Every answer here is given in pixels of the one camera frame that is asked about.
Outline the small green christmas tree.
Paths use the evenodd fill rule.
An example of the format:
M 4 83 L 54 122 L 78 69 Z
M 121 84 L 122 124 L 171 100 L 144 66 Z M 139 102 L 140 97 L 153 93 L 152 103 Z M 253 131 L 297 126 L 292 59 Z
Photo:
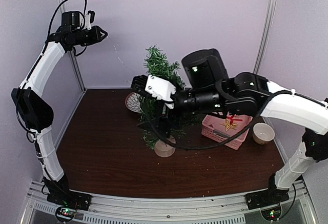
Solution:
M 174 94 L 185 89 L 185 83 L 179 75 L 180 64 L 169 62 L 167 55 L 156 45 L 146 49 L 144 66 L 145 81 L 135 92 L 140 92 L 140 124 L 146 145 L 160 157 L 170 157 L 176 148 L 160 139 L 165 138 L 171 144 L 176 138 L 186 134 L 185 128 L 198 125 L 200 118 L 196 114 L 174 114 Z

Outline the gold star ornament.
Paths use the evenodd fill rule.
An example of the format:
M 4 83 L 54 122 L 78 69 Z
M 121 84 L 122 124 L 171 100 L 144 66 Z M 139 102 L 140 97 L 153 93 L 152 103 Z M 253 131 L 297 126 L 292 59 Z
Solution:
M 236 128 L 238 127 L 237 123 L 229 119 L 225 119 L 221 125 L 224 126 L 225 131 L 236 130 Z

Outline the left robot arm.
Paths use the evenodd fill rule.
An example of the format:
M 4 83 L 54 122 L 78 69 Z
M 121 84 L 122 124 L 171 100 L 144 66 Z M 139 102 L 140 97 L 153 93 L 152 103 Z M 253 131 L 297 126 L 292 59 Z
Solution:
M 75 46 L 87 47 L 100 43 L 107 32 L 94 26 L 95 12 L 79 11 L 61 15 L 61 26 L 49 33 L 44 48 L 18 88 L 11 97 L 16 106 L 18 121 L 27 132 L 27 139 L 34 144 L 37 159 L 43 169 L 44 182 L 49 191 L 63 206 L 70 205 L 74 195 L 69 191 L 67 177 L 59 164 L 52 140 L 53 109 L 43 100 L 46 83 L 57 63 Z

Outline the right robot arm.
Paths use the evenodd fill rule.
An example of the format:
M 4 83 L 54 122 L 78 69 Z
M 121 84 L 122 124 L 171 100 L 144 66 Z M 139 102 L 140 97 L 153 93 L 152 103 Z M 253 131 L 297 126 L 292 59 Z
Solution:
M 178 76 L 167 77 L 169 66 L 159 63 L 160 51 L 150 48 L 151 65 L 160 69 L 135 76 L 131 88 L 145 100 L 155 102 L 155 115 L 145 112 L 144 130 L 165 139 L 185 117 L 206 114 L 217 118 L 247 115 L 285 120 L 305 127 L 304 140 L 288 164 L 271 176 L 263 200 L 274 204 L 311 164 L 327 158 L 327 102 L 285 89 L 265 77 L 242 72 L 233 78 L 216 49 L 202 49 L 185 56 L 181 65 L 191 83 L 189 89 Z

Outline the floral patterned ceramic plate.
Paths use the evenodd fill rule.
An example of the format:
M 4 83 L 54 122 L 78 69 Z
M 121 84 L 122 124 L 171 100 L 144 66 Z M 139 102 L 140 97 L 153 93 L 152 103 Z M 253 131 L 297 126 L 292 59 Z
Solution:
M 141 112 L 139 97 L 140 97 L 140 95 L 135 92 L 131 92 L 126 97 L 125 105 L 130 111 L 135 112 L 135 113 Z

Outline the pink perforated plastic basket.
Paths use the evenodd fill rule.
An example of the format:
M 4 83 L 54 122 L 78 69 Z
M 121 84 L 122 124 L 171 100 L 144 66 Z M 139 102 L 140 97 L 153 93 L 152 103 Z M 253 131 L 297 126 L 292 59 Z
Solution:
M 236 130 L 225 131 L 224 126 L 222 126 L 221 124 L 224 122 L 224 120 L 227 117 L 225 119 L 222 119 L 222 118 L 207 115 L 202 121 L 201 134 L 213 141 L 222 143 L 224 140 L 235 135 L 237 132 L 239 132 L 241 129 L 247 126 L 253 119 L 252 117 L 247 115 L 237 115 L 237 116 L 240 119 L 243 119 L 243 121 L 235 122 L 238 124 Z

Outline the red ribbon ornament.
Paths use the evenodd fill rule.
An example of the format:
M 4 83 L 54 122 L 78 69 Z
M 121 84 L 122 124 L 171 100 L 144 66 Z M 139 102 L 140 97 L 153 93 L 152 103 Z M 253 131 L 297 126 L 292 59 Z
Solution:
M 243 119 L 240 119 L 236 115 L 228 116 L 227 119 L 230 121 L 231 124 L 233 124 L 234 122 L 243 121 Z

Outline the white ceramic bowl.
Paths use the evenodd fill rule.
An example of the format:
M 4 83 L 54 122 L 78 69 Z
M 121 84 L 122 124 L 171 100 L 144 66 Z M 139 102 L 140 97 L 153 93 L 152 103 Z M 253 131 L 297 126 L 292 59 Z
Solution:
M 266 145 L 275 138 L 275 132 L 266 123 L 256 123 L 252 133 L 254 141 L 259 145 Z

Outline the aluminium front rail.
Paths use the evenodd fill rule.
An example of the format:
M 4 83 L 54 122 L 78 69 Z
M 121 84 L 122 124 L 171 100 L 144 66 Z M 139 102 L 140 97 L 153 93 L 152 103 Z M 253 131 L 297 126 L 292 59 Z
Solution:
M 274 210 L 283 214 L 277 223 L 318 223 L 305 183 L 294 185 L 288 201 L 252 210 L 244 193 L 175 199 L 92 194 L 89 209 L 69 223 L 271 223 L 267 214 Z

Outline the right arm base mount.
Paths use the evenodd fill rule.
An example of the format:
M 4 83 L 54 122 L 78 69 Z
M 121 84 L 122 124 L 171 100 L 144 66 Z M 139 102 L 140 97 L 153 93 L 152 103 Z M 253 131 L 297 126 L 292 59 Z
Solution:
M 269 221 L 278 221 L 283 216 L 281 203 L 289 200 L 289 190 L 279 190 L 275 184 L 275 174 L 269 178 L 266 190 L 248 193 L 245 200 L 249 210 L 278 205 L 270 210 L 262 211 L 262 217 Z

